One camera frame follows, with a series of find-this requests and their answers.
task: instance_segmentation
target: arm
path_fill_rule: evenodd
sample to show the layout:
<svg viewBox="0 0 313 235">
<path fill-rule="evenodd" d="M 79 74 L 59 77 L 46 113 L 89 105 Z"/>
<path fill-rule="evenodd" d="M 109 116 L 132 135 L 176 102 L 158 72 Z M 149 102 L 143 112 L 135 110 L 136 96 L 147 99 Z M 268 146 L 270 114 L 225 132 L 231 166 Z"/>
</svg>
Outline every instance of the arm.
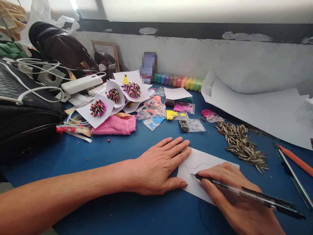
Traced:
<svg viewBox="0 0 313 235">
<path fill-rule="evenodd" d="M 236 188 L 245 187 L 262 192 L 258 186 L 251 183 L 238 168 L 230 163 L 219 164 L 210 169 L 199 171 L 198 174 L 222 181 Z M 238 202 L 232 205 L 210 181 L 203 179 L 202 184 L 238 235 L 285 234 L 271 209 L 243 197 L 240 197 Z"/>
<path fill-rule="evenodd" d="M 0 234 L 40 234 L 97 197 L 136 192 L 163 194 L 186 187 L 171 172 L 190 154 L 189 141 L 162 140 L 137 159 L 39 180 L 0 194 Z"/>
</svg>

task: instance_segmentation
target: hand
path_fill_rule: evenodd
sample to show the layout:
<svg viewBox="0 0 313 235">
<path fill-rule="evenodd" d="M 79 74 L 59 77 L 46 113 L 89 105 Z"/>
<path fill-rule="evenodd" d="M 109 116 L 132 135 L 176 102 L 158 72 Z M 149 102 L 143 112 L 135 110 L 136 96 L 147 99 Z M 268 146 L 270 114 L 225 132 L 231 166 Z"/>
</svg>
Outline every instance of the hand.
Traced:
<svg viewBox="0 0 313 235">
<path fill-rule="evenodd" d="M 149 148 L 139 158 L 128 160 L 131 183 L 127 191 L 141 195 L 157 195 L 187 187 L 182 178 L 169 178 L 176 167 L 191 153 L 191 148 L 185 149 L 190 141 L 185 140 L 181 143 L 182 140 L 182 137 L 173 141 L 171 137 L 166 138 Z"/>
<path fill-rule="evenodd" d="M 251 183 L 238 168 L 230 163 L 219 164 L 210 169 L 199 171 L 198 174 L 222 181 L 236 188 L 245 187 L 262 192 L 258 186 Z M 237 234 L 285 234 L 271 209 L 243 197 L 239 198 L 236 205 L 231 205 L 221 191 L 210 181 L 203 179 L 202 184 Z"/>
</svg>

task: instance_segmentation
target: black pen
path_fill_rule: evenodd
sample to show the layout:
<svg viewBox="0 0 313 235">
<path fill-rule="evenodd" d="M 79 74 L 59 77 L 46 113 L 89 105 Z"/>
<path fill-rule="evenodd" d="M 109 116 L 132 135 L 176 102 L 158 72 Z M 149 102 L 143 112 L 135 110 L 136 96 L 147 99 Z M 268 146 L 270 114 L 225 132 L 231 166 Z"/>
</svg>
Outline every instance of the black pen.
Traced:
<svg viewBox="0 0 313 235">
<path fill-rule="evenodd" d="M 207 179 L 212 184 L 214 184 L 218 187 L 226 189 L 227 191 L 230 191 L 230 192 L 232 192 L 238 196 L 242 196 L 242 197 L 251 199 L 257 203 L 260 203 L 260 204 L 272 209 L 272 210 L 276 210 L 278 212 L 289 215 L 289 216 L 296 218 L 296 219 L 306 219 L 306 217 L 303 214 L 299 213 L 296 210 L 295 206 L 290 202 L 286 202 L 284 200 L 277 199 L 277 198 L 274 198 L 274 197 L 271 197 L 271 196 L 265 195 L 263 193 L 259 193 L 259 192 L 256 192 L 256 191 L 253 191 L 251 189 L 244 188 L 244 187 L 242 187 L 242 190 L 237 189 L 235 187 L 226 185 L 226 184 L 224 184 L 218 180 L 208 178 L 208 177 L 203 177 L 203 176 L 199 175 L 198 173 L 192 174 L 192 175 L 194 175 L 200 181 L 202 179 Z"/>
<path fill-rule="evenodd" d="M 285 172 L 287 173 L 287 175 L 290 176 L 290 178 L 292 179 L 294 185 L 296 186 L 297 190 L 299 191 L 305 205 L 307 206 L 307 208 L 309 210 L 313 209 L 313 202 L 310 199 L 309 195 L 307 194 L 306 190 L 304 189 L 304 187 L 302 186 L 301 182 L 299 181 L 298 177 L 296 176 L 295 172 L 293 171 L 293 169 L 291 168 L 289 162 L 287 161 L 286 156 L 284 155 L 284 153 L 281 151 L 281 149 L 278 147 L 278 145 L 273 142 L 274 148 L 281 160 L 281 165 L 282 167 L 285 169 Z"/>
</svg>

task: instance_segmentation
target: fingernail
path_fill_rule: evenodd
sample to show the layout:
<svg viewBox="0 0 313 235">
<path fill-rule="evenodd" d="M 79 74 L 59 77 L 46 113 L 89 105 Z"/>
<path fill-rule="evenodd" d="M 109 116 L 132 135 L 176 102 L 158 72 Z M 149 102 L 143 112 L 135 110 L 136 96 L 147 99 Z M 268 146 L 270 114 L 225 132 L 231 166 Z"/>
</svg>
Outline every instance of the fingernail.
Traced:
<svg viewBox="0 0 313 235">
<path fill-rule="evenodd" d="M 181 182 L 180 183 L 180 187 L 181 188 L 185 188 L 185 187 L 187 187 L 188 186 L 188 184 L 186 183 L 186 182 Z"/>
</svg>

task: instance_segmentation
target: rainbow clay set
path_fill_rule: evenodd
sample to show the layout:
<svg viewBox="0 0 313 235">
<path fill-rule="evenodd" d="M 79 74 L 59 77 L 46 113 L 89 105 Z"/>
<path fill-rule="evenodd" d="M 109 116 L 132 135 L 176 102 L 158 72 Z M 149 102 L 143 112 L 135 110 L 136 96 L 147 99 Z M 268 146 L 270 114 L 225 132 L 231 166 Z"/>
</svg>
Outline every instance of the rainbow clay set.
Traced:
<svg viewBox="0 0 313 235">
<path fill-rule="evenodd" d="M 154 76 L 154 82 L 164 84 L 166 86 L 173 86 L 177 88 L 185 88 L 186 90 L 194 90 L 201 92 L 204 79 L 198 79 L 187 76 L 156 73 Z"/>
</svg>

